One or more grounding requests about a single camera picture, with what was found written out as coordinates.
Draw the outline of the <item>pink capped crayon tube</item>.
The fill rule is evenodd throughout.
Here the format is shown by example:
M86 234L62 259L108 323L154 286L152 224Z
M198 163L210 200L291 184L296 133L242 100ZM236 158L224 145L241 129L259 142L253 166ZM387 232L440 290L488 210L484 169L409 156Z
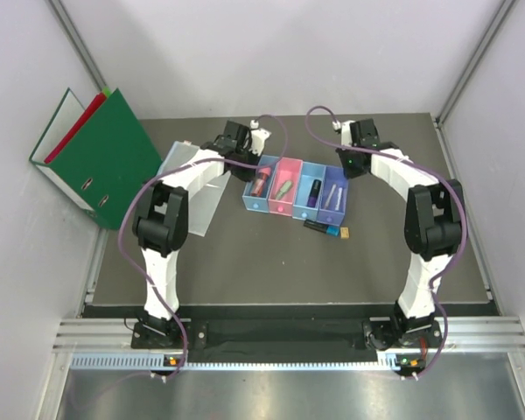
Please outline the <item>pink capped crayon tube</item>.
M264 188L268 183L271 175L270 168L262 168L256 173L250 195L253 197L260 197L263 194Z

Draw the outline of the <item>white peach pencil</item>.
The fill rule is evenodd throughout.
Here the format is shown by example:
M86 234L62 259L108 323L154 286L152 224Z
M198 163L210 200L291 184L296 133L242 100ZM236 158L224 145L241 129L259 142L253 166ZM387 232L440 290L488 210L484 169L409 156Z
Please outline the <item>white peach pencil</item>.
M337 185L336 184L332 184L328 194L326 195L326 199L325 199L325 204L324 204L324 209L328 209L329 206L330 206L330 203L333 199L333 195L334 195L334 192L337 188Z

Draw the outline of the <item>white blue whiteboard marker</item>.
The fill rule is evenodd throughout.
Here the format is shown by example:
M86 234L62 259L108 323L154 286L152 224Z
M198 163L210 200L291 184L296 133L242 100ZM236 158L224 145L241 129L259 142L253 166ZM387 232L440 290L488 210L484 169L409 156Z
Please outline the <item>white blue whiteboard marker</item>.
M343 192L344 192L344 189L340 187L335 195L334 210L336 212L340 210L340 207L342 204Z

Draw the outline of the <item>light blue drawer bin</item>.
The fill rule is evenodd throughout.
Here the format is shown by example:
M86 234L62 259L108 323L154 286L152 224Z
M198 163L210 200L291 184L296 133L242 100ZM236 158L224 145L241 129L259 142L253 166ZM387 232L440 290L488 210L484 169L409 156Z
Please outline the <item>light blue drawer bin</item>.
M246 184L241 196L248 211L265 214L270 211L270 189L278 160L275 156L262 155L259 165L263 168L255 172L255 178Z
M303 162L298 181L296 197L293 203L293 219L302 221L306 219L315 221L317 219L319 212L319 201L321 198L325 174L326 167L323 164L316 164L306 161ZM322 186L320 195L318 197L317 206L315 208L310 208L306 206L306 203L312 186L312 181L314 179L320 179L322 181Z

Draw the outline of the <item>pink drawer bin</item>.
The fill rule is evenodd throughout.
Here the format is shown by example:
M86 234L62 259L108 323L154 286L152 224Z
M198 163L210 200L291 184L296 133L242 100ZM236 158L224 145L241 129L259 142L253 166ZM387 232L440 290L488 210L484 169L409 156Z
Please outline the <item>pink drawer bin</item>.
M291 217L297 194L303 161L284 157L274 170L274 178L269 190L269 212Z

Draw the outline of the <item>green highlighter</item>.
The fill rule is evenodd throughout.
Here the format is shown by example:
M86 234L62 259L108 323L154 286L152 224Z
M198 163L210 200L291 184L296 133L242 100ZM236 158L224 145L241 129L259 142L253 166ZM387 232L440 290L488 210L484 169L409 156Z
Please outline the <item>green highlighter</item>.
M291 180L284 181L276 191L275 200L281 200L292 188L293 182Z

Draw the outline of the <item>clear mesh zipper pouch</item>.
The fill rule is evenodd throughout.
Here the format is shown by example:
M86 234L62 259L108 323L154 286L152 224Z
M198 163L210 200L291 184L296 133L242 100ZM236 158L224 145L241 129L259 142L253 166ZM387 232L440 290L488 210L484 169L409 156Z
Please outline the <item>clear mesh zipper pouch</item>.
M174 142L157 173L167 172L186 164L196 155L199 149L199 146L190 142ZM190 234L201 237L206 235L230 177L231 173L228 171L218 178L214 178L190 198Z

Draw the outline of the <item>purple capped black highlighter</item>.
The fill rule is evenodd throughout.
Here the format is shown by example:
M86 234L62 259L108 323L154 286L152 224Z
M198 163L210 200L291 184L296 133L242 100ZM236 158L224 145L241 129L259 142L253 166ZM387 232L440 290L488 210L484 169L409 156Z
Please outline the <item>purple capped black highlighter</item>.
M307 207L315 208L318 203L322 181L320 179L314 179L311 184L308 200L306 203Z

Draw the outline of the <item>blue capped black highlighter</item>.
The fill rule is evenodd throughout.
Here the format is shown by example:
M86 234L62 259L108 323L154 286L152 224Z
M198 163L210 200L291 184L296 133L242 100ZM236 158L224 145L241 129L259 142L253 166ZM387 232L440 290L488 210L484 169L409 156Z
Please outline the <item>blue capped black highlighter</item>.
M309 228L311 230L331 235L331 236L339 236L340 235L340 228L333 225L328 225L325 223L321 223L315 220L305 220L304 221L304 227Z

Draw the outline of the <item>purple drawer bin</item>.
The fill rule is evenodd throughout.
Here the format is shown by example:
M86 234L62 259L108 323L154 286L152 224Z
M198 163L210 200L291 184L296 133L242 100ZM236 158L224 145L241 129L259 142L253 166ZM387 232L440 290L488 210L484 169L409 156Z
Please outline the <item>purple drawer bin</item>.
M318 204L317 221L339 227L347 209L348 179L343 169L327 165Z

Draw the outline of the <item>green lever arch binder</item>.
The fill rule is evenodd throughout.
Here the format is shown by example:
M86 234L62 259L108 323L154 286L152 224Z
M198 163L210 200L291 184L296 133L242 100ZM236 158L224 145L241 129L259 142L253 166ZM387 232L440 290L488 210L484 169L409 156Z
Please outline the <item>green lever arch binder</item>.
M115 90L62 152L44 160L88 106L63 94L29 161L101 228L117 230L143 182L162 159L122 92Z

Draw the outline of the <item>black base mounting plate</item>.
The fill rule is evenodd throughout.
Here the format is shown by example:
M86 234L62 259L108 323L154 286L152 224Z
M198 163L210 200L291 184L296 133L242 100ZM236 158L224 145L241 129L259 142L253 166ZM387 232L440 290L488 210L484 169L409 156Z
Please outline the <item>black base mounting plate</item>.
M383 351L436 347L442 338L432 315L408 321L395 304L185 305L176 315L190 348L324 344Z

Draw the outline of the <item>right aluminium corner post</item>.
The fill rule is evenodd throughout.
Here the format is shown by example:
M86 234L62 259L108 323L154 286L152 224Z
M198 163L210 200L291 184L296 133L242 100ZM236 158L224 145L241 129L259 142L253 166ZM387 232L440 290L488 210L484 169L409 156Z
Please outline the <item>right aluminium corner post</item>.
M459 74L454 87L444 101L438 115L434 118L434 123L437 128L441 128L449 119L452 111L457 106L461 96L464 94L473 76L477 72L482 60L488 53L491 45L516 5L516 0L503 0L499 2L495 13L489 19L486 29L482 32L477 45L473 49L472 55L466 62L462 72Z

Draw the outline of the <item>aluminium corner post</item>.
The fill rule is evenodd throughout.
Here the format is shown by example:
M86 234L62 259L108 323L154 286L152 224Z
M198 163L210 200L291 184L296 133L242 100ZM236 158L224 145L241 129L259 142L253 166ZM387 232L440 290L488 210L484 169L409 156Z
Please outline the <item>aluminium corner post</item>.
M86 42L72 20L67 7L60 0L45 0L45 3L56 18L62 31L65 33L66 38L71 44L94 86L98 91L102 91L108 86L108 83L103 77L100 68L97 66L93 55L88 50Z
M488 53L491 45L516 5L516 0L503 0L499 2L495 13L489 19L486 29L482 32L477 45L473 49L472 55L466 62L462 72L459 74L454 87L444 101L438 115L434 118L434 123L437 128L441 128L449 119L452 111L457 106L461 96L464 94L473 76L477 72L482 60Z

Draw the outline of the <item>left aluminium corner post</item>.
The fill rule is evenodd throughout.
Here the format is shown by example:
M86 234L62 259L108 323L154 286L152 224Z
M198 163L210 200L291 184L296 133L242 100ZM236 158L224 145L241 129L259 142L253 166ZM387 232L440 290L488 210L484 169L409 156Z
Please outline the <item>left aluminium corner post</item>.
M103 77L100 68L97 66L93 55L88 50L86 42L72 20L67 7L60 0L45 0L45 3L56 18L62 31L65 33L66 38L71 44L94 86L98 91L102 91L108 86L108 83Z

